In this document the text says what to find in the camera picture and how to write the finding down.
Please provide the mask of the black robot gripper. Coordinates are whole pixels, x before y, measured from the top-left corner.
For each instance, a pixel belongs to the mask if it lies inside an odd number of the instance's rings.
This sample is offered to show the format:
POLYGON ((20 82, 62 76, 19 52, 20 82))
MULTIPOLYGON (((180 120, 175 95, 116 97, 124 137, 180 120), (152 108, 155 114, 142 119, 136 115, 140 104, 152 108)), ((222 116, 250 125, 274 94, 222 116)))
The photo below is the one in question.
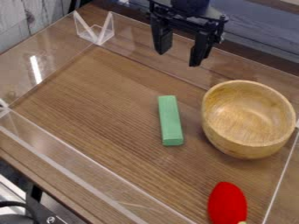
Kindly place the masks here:
POLYGON ((208 58, 214 42, 219 44, 223 41, 228 16, 211 6, 211 0, 148 0, 148 2, 156 52, 163 55, 171 49, 174 29, 190 33, 198 32, 190 57, 190 66, 198 67, 208 58))

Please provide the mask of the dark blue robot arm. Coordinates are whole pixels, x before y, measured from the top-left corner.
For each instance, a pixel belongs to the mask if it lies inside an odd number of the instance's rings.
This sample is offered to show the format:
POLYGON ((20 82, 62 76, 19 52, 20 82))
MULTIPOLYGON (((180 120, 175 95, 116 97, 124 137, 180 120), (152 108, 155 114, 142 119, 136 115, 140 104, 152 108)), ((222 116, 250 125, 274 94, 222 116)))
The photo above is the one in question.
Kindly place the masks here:
POLYGON ((174 45, 174 30, 195 37, 190 66, 198 67, 223 41, 226 14, 211 7, 211 0, 148 0, 154 48, 163 55, 174 45))

